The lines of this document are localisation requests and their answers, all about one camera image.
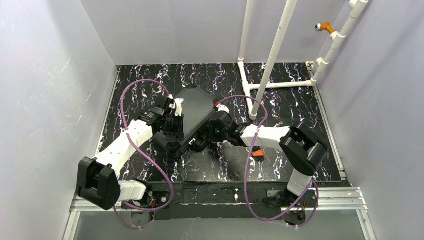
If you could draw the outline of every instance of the orange object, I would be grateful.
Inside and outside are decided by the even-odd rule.
[[[333,30],[333,28],[331,27],[331,23],[328,21],[328,22],[321,22],[320,23],[320,25],[321,25],[321,27],[319,28],[319,32],[322,32],[322,31],[327,31],[330,35],[332,34],[332,33],[334,33],[334,30]]]
[[[259,149],[255,152],[252,153],[253,157],[263,157],[264,156],[264,151],[262,151],[262,149]]]

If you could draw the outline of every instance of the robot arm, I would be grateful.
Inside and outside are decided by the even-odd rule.
[[[227,140],[234,146],[273,148],[283,151],[294,170],[284,191],[288,202],[294,202],[311,182],[318,166],[327,155],[329,147],[303,122],[297,126],[258,127],[253,124],[237,124],[227,111],[217,111],[209,123],[212,142]]]
[[[141,200],[147,190],[138,180],[118,181],[124,164],[136,152],[127,135],[140,147],[157,132],[183,138],[182,99],[159,97],[155,105],[142,110],[128,130],[93,158],[84,157],[78,165],[76,194],[101,207],[111,209],[117,202]]]

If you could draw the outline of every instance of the black marble tabletop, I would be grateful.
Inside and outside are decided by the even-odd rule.
[[[252,83],[259,84],[265,64],[246,65],[246,75]],[[243,95],[240,71],[237,64],[172,64],[172,65],[125,65],[118,67],[116,87],[106,118],[100,151],[109,146],[122,132],[123,123],[119,101],[125,87],[139,79],[154,79],[163,83],[171,94],[178,94],[185,86],[195,84],[217,99],[229,95]],[[275,83],[305,81],[309,79],[304,63],[277,63],[270,81]],[[155,98],[162,95],[161,88],[154,83],[136,84],[125,97],[125,114],[129,120],[144,106],[150,106]],[[251,91],[255,97],[256,90]],[[329,138],[312,87],[267,89],[263,103],[269,118],[266,127],[283,127],[305,121],[310,128],[328,144]],[[251,121],[246,100],[234,99],[225,104],[238,123]],[[258,120],[264,116],[259,110]],[[229,143],[210,145],[201,153],[187,151],[181,158],[173,159],[150,140],[141,150],[156,161],[173,182],[242,182],[248,149],[231,146]],[[293,167],[282,153],[265,148],[263,162],[250,163],[250,182],[288,182]],[[321,182],[339,182],[341,177],[332,151],[323,160],[316,179]],[[120,172],[121,180],[140,179],[149,182],[162,182],[163,176],[155,167],[138,153],[124,165]]]

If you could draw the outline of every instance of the white wall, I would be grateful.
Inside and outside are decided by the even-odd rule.
[[[117,65],[236,63],[247,0],[81,0]],[[277,62],[314,60],[344,0],[299,0]],[[285,0],[256,0],[245,62],[266,62]]]
[[[369,2],[319,88],[377,238],[423,239],[424,4]]]
[[[79,0],[0,2],[1,239],[61,239],[116,68]]]

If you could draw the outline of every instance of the orange valve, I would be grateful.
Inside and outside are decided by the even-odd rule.
[[[334,33],[334,30],[333,30],[333,28],[331,27],[331,23],[328,21],[328,22],[321,22],[321,23],[317,23],[316,25],[315,25],[315,31],[317,31],[317,32],[322,32],[322,31],[327,31],[330,35],[332,34],[332,33]]]

